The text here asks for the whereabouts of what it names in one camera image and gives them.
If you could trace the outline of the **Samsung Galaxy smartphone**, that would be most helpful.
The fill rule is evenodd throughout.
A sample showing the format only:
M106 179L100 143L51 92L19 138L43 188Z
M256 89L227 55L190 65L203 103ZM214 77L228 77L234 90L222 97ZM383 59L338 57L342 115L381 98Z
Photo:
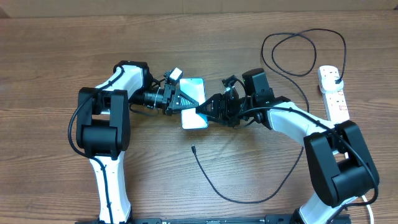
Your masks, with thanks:
M202 78L182 78L180 90L197 101L199 105L206 101L205 83ZM208 127L207 117L196 113L195 108L182 110L181 119L183 129L205 129Z

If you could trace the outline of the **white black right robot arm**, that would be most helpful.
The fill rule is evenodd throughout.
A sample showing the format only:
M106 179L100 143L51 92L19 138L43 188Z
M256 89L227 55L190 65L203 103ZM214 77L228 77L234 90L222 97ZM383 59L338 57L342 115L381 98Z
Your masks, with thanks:
M284 96L276 97L262 68L243 73L245 96L226 88L196 108L210 121L234 127L252 119L300 144L307 156L314 194L293 214L266 215L265 223L351 223L343 211L376 201L379 175L358 125L333 123L298 108Z

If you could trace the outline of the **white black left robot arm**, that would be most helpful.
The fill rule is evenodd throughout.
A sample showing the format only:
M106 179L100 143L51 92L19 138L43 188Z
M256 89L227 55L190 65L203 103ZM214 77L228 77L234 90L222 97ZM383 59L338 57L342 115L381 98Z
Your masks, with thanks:
M100 199L95 223L133 223L127 197L124 156L131 138L130 107L146 105L172 115L199 106L176 85L180 76L165 74L165 81L153 78L145 62L122 60L113 75L95 88L83 87L72 114L68 137L72 149L90 160Z

